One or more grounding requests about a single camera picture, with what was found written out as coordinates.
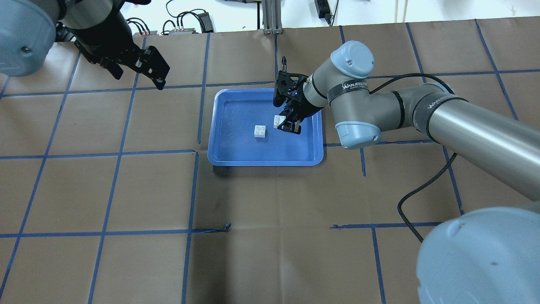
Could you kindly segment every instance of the metal post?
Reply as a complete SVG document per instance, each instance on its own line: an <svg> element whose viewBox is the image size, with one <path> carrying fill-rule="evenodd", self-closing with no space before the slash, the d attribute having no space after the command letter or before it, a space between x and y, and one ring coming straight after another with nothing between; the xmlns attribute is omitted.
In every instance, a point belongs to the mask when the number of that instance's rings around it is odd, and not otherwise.
<svg viewBox="0 0 540 304"><path fill-rule="evenodd" d="M281 34L281 0L262 0L262 21L265 34Z"/></svg>

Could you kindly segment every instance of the power adapter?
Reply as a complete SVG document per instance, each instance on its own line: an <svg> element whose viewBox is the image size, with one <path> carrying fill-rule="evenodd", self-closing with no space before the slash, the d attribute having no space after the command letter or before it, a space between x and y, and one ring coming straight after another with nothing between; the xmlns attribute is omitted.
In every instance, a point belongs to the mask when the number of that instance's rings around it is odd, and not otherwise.
<svg viewBox="0 0 540 304"><path fill-rule="evenodd" d="M330 25L331 13L328 0L315 0L315 7L317 8L317 14L319 14L319 19L326 20L326 23Z"/></svg>
<svg viewBox="0 0 540 304"><path fill-rule="evenodd" d="M200 14L197 14L199 18L202 21L202 24L204 26L203 32L214 32L214 26L212 25L212 20L210 19L210 14L207 12L203 12Z"/></svg>

